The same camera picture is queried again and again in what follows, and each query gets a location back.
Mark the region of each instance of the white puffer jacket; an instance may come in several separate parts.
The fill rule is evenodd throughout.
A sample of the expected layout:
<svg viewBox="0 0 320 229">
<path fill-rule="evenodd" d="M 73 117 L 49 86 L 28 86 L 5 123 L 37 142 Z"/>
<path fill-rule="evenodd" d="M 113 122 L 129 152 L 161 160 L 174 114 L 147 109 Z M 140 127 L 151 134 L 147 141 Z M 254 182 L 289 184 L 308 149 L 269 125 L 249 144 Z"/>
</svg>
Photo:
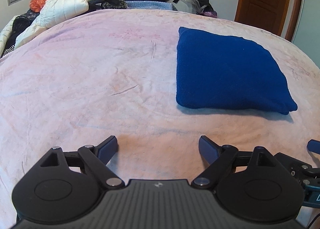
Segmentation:
<svg viewBox="0 0 320 229">
<path fill-rule="evenodd" d="M 8 24 L 4 27 L 4 29 L 0 32 L 0 57 L 2 55 L 2 52 L 4 51 L 5 44 L 8 41 L 8 38 L 10 38 L 11 33 L 12 33 L 12 24 L 14 20 L 18 16 L 14 16 L 12 20 L 8 22 Z"/>
<path fill-rule="evenodd" d="M 53 26 L 72 19 L 89 9 L 88 0 L 47 0 L 30 27 L 16 39 L 14 49 L 33 40 L 40 33 Z"/>
</svg>

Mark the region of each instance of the door frame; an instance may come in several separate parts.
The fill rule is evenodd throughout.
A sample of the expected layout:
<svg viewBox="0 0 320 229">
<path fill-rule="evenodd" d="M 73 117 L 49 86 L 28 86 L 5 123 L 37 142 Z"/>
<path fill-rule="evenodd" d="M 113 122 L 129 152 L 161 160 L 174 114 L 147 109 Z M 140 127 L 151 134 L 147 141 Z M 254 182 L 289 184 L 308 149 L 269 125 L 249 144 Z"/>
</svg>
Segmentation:
<svg viewBox="0 0 320 229">
<path fill-rule="evenodd" d="M 238 0 L 238 6 L 237 6 L 237 11 L 236 11 L 235 22 L 239 22 L 239 17 L 240 17 L 240 12 L 241 12 L 241 7 L 242 7 L 242 1 L 243 0 Z M 285 11 L 284 11 L 284 13 L 282 15 L 280 27 L 279 27 L 279 30 L 277 32 L 278 36 L 281 35 L 282 30 L 283 30 L 284 22 L 285 22 L 285 19 L 286 19 L 286 16 L 287 16 L 287 12 L 288 12 L 289 1 L 290 0 L 286 0 Z M 296 25 L 297 25 L 297 21 L 298 21 L 298 18 L 299 18 L 301 2 L 302 2 L 302 0 L 294 0 L 293 10 L 292 10 L 292 14 L 291 14 L 291 17 L 290 17 L 288 30 L 287 30 L 287 33 L 285 35 L 285 39 L 287 39 L 288 41 L 292 40 L 294 31 L 295 31 L 295 28 L 296 28 Z"/>
</svg>

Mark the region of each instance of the screw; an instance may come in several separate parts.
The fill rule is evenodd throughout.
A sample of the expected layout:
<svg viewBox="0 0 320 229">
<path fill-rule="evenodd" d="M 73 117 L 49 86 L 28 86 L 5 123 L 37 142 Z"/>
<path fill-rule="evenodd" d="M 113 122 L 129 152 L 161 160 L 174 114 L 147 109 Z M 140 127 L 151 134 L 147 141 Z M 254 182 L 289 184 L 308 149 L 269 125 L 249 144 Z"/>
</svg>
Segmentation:
<svg viewBox="0 0 320 229">
<path fill-rule="evenodd" d="M 210 180 L 205 177 L 197 177 L 193 182 L 198 186 L 206 186 L 210 183 Z"/>
<path fill-rule="evenodd" d="M 121 185 L 122 180 L 117 177 L 112 177 L 107 179 L 106 183 L 108 186 L 119 186 Z"/>
</svg>

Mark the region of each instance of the pink bedsheet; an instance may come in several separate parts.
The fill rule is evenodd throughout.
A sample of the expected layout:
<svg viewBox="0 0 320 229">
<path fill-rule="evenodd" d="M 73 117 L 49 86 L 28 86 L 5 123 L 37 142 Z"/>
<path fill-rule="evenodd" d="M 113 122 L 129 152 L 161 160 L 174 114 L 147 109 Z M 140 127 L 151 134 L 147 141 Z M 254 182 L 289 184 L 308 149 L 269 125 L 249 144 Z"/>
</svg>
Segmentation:
<svg viewBox="0 0 320 229">
<path fill-rule="evenodd" d="M 284 116 L 179 107 L 180 26 L 261 44 L 299 109 Z M 318 67 L 295 45 L 257 28 L 159 10 L 103 10 L 61 23 L 0 60 L 0 228 L 15 222 L 14 185 L 53 145 L 75 151 L 115 135 L 119 152 L 108 166 L 126 182 L 191 181 L 204 169 L 201 135 L 245 151 L 262 145 L 316 166 L 306 144 L 320 140 L 319 98 Z"/>
</svg>

